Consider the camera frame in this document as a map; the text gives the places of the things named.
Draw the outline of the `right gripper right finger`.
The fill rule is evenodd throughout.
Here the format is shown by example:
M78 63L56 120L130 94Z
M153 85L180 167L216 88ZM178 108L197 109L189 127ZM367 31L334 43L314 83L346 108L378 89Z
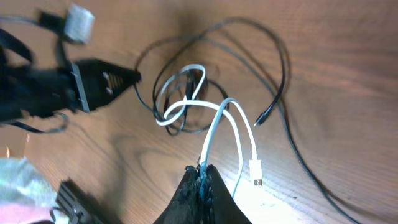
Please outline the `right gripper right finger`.
M206 224L251 224L236 205L217 168L209 165L203 180L203 222Z

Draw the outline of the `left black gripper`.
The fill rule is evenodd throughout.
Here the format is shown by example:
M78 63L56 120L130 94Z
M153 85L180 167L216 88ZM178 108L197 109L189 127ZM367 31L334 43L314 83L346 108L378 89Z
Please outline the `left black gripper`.
M34 54L1 30L1 122L28 114L48 118L55 111L91 112L104 107L141 80L141 73L97 58L37 70Z

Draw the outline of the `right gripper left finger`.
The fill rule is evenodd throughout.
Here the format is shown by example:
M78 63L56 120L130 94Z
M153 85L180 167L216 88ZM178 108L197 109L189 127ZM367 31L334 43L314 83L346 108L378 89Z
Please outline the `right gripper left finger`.
M186 166L185 173L166 209L154 224L197 224L201 222L199 174L195 167Z

